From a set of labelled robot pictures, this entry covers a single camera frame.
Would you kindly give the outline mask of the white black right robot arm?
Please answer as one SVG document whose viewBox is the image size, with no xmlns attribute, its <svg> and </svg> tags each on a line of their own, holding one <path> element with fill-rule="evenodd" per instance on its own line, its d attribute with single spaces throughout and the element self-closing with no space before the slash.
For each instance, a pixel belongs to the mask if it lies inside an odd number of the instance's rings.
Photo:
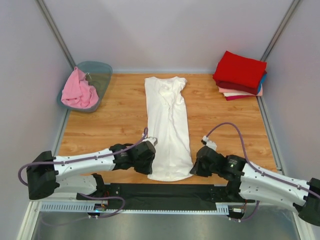
<svg viewBox="0 0 320 240">
<path fill-rule="evenodd" d="M 196 154 L 190 173 L 200 177 L 213 174 L 228 181 L 225 196 L 266 202 L 290 210 L 305 222 L 320 225 L 320 181 L 300 180 L 262 168 L 237 155 L 224 156 L 203 146 Z"/>
</svg>

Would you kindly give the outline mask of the white t shirt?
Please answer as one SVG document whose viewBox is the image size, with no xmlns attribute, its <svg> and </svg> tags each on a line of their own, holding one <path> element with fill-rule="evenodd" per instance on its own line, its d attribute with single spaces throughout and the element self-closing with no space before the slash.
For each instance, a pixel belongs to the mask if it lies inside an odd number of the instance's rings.
<svg viewBox="0 0 320 240">
<path fill-rule="evenodd" d="M 144 80 L 148 136 L 157 138 L 151 180 L 176 182 L 191 177 L 188 115 L 181 94 L 186 84 L 185 78 L 177 76 Z"/>
</svg>

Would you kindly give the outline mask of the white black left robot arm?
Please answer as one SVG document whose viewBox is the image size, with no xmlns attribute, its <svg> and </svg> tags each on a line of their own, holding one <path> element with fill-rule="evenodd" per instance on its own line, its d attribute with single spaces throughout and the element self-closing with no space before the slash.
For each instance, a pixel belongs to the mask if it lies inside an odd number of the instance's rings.
<svg viewBox="0 0 320 240">
<path fill-rule="evenodd" d="M 44 151 L 26 167 L 28 197 L 42 200 L 57 193 L 74 193 L 79 200 L 85 194 L 99 201 L 106 189 L 97 173 L 133 168 L 138 173 L 151 174 L 157 142 L 155 137 L 147 137 L 135 144 L 115 144 L 74 156 L 53 156 L 51 151 Z"/>
</svg>

